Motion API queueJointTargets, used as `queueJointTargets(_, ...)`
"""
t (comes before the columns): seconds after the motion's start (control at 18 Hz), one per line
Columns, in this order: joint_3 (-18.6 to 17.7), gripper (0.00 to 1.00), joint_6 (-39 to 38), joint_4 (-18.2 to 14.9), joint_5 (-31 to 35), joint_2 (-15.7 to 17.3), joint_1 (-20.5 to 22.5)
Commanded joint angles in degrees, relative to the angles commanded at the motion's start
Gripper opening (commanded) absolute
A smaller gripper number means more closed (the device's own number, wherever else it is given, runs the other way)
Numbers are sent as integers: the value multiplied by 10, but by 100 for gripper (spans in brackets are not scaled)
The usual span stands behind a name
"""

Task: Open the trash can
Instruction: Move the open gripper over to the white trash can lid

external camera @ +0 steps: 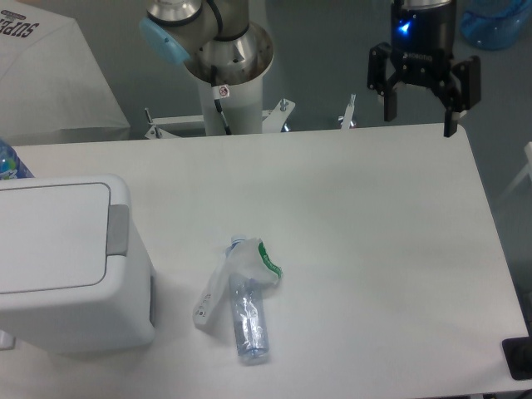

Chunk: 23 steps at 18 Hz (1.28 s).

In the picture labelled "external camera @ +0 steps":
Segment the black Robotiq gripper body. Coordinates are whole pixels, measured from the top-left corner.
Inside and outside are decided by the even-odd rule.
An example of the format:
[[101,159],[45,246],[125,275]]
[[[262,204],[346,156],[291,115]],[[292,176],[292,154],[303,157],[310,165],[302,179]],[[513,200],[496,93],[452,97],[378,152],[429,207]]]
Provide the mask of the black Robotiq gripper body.
[[400,81],[429,88],[448,77],[456,9],[455,1],[391,2],[392,65]]

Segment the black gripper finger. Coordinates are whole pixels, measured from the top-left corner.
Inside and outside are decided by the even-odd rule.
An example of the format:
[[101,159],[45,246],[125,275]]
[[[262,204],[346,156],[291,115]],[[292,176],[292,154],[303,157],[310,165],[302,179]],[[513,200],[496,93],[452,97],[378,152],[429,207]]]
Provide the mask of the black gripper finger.
[[390,122],[397,117],[397,74],[387,77],[387,62],[392,55],[392,47],[381,42],[369,50],[367,64],[367,87],[374,90],[383,100],[383,118]]
[[457,132],[461,115],[481,100],[480,58],[472,56],[461,62],[452,62],[450,67],[440,91],[440,99],[446,109],[443,130],[445,138],[450,138]]

